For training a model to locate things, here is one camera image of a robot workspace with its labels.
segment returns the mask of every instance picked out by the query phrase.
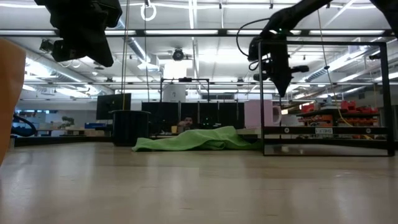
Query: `metal frame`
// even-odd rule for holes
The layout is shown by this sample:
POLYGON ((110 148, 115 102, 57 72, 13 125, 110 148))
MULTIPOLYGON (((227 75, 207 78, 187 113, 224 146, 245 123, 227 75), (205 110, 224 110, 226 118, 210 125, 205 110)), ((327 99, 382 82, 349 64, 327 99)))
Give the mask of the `metal frame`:
MULTIPOLYGON (((250 34, 242 32, 239 36, 254 37, 260 34, 262 29, 249 29, 250 34)), ((125 30, 106 30, 113 33, 106 34, 106 37, 126 37, 125 30)), ((128 29, 130 37, 236 37, 237 29, 128 29), (146 34, 146 31, 166 31, 168 34, 146 34), (176 34, 172 31, 201 31, 209 30, 213 33, 203 34, 176 34)), ((310 31, 318 31, 318 29, 295 29, 296 34, 287 34, 289 37, 320 37, 320 34, 311 34, 310 31)), ((391 29, 323 29, 324 37, 395 37, 391 29), (328 31, 347 30, 347 31, 372 31, 382 30, 380 34, 326 34, 328 31)), ((0 37, 59 37, 59 30, 55 29, 0 29, 0 37)))
MULTIPOLYGON (((381 54, 381 75, 382 75, 382 87, 383 87, 383 103, 384 103, 384 116, 386 117, 385 128, 341 128, 333 127, 334 132, 337 134, 385 134, 387 136, 387 155, 392 157, 395 156, 394 149, 394 123, 392 117, 392 105, 391 105, 391 91, 390 91, 390 80, 389 80, 389 68, 388 68, 388 57, 387 57, 387 44, 385 42, 315 42, 315 41, 280 41, 280 40, 262 40, 258 43, 258 57, 259 62, 262 60, 262 44, 301 44, 301 45, 372 45, 380 48, 381 54)), ((259 63, 259 73, 262 74, 262 63, 259 63)), ((263 83, 262 76, 260 75, 260 83, 263 83)), ((265 134, 315 134, 315 128, 298 128, 298 127, 265 127, 264 126, 264 86, 260 85, 260 111, 261 111, 261 147, 264 156, 284 156, 284 155, 267 155, 265 152, 265 134)))

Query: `yellow cable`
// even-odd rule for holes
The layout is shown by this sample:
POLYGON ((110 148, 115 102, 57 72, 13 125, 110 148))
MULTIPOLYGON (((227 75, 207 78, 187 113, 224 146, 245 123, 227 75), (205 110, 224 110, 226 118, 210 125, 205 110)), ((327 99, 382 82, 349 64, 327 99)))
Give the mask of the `yellow cable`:
MULTIPOLYGON (((320 33, 321 33, 321 42, 323 42, 321 17, 320 17, 320 14, 319 14, 319 10, 317 10, 317 12, 318 12, 319 30, 320 30, 320 33)), ((337 103, 336 91, 335 91, 335 89, 333 88, 333 82, 331 81, 330 74, 329 74, 329 69, 327 68, 328 62, 327 62, 327 60, 326 60, 326 53, 325 53, 325 46, 324 46, 324 45, 322 45, 322 49, 323 49, 323 58, 325 59, 325 69, 326 69, 326 72, 327 72, 327 74, 328 74, 328 78, 329 78, 329 82, 330 82, 330 87, 331 87, 331 90, 332 90, 332 92, 333 92, 333 96, 334 96, 334 99, 335 99, 335 105, 336 105, 336 107, 337 107, 338 114, 340 115, 340 118, 341 118, 342 121, 344 121, 344 123, 346 123, 346 124, 347 124, 348 126, 350 126, 350 127, 353 127, 353 125, 350 124, 349 122, 347 122, 347 120, 345 120, 344 117, 343 117, 343 115, 341 114, 341 110, 340 110, 339 104, 337 103)), ((369 140, 369 139, 373 139, 373 138, 370 138, 369 136, 366 136, 366 135, 365 135, 364 137, 365 137, 366 139, 368 139, 368 140, 369 140)))

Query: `black partition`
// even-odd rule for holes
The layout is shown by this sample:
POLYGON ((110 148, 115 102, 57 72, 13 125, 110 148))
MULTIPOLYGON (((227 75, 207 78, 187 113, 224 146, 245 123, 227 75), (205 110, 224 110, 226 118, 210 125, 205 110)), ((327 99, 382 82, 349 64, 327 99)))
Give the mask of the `black partition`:
POLYGON ((198 103, 181 103, 181 120, 185 117, 192 117, 193 123, 198 124, 198 103))
POLYGON ((210 122, 219 123, 218 103, 199 104, 199 122, 203 123, 208 118, 210 122))
POLYGON ((142 111, 151 113, 149 121, 151 123, 151 132, 160 131, 171 132, 171 126, 177 125, 178 103, 142 103, 142 111))
POLYGON ((220 103, 220 123, 223 126, 234 126, 241 129, 244 126, 244 103, 220 103))
POLYGON ((210 122, 220 123, 222 126, 244 128, 244 103, 192 102, 179 105, 179 103, 145 102, 142 103, 142 110, 151 113, 149 120, 155 129, 155 131, 152 129, 153 133, 160 130, 171 132, 171 126, 177 125, 186 116, 191 116, 195 124, 204 123, 204 119, 208 118, 210 122))

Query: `black metal frame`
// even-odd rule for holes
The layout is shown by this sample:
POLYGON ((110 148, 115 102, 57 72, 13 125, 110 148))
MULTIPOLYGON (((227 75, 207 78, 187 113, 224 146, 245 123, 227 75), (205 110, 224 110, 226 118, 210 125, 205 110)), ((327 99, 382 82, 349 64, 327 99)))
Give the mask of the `black metal frame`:
MULTIPOLYGON (((3 37, 59 37, 59 30, 55 29, 0 29, 1 31, 53 31, 51 35, 43 35, 43 34, 4 34, 0 36, 3 37)), ((229 34, 229 30, 237 30, 237 29, 129 29, 128 31, 136 32, 133 35, 129 35, 130 37, 235 37, 236 34, 232 33, 229 34), (217 30, 216 34, 146 34, 146 31, 152 30, 165 30, 165 31, 173 31, 173 30, 217 30)), ((255 30, 260 33, 262 29, 250 29, 255 30)), ((320 37, 320 34, 310 34, 310 31, 317 30, 317 29, 295 29, 300 31, 299 34, 287 34, 289 37, 320 37)), ((356 30, 374 30, 374 29, 323 29, 323 31, 333 31, 333 30, 348 30, 348 31, 356 31, 356 30)), ((391 29, 376 29, 376 30, 383 30, 381 34, 323 34, 324 37, 395 37, 394 33, 391 29)), ((246 37, 255 37, 258 34, 244 34, 240 33, 239 36, 246 36, 246 37)), ((108 34, 107 37, 125 37, 125 34, 108 34)))
MULTIPOLYGON (((167 81, 167 80, 171 81, 171 83, 170 83, 171 85, 173 84, 173 81, 177 81, 180 83, 188 83, 188 84, 191 83, 192 84, 192 82, 180 81, 178 78, 161 78, 160 79, 160 102, 162 102, 162 100, 163 100, 163 82, 167 81)), ((190 81, 198 81, 198 82, 206 81, 207 82, 207 102, 210 103, 210 79, 208 79, 208 78, 192 78, 192 79, 190 79, 190 81)))
MULTIPOLYGON (((262 60, 262 44, 300 44, 300 45, 343 45, 343 46, 378 46, 380 48, 381 55, 381 74, 382 74, 382 87, 383 87, 383 103, 384 103, 384 117, 386 118, 387 126, 385 128, 339 128, 333 127, 333 132, 336 134, 385 134, 387 136, 387 155, 392 157, 395 156, 394 149, 394 123, 392 118, 392 105, 391 105, 391 91, 390 91, 390 80, 389 80, 389 68, 388 68, 388 56, 387 56, 387 44, 385 42, 316 42, 316 41, 280 41, 280 40, 266 40, 258 43, 258 57, 259 62, 262 60)), ((262 63, 259 63, 259 73, 262 73, 262 63)), ((260 77, 260 83, 263 83, 262 75, 260 77)), ((265 127, 264 126, 264 86, 260 85, 260 111, 261 111, 261 147, 264 156, 284 156, 281 155, 268 155, 265 152, 265 134, 315 134, 315 128, 298 128, 298 127, 265 127)))

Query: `person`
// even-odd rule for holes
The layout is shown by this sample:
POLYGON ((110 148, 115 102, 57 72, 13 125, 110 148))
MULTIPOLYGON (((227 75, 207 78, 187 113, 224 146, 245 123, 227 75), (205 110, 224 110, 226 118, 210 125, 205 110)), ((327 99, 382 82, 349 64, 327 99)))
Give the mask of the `person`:
POLYGON ((185 116, 184 120, 180 121, 177 126, 180 133, 186 130, 195 129, 192 116, 189 115, 185 116))

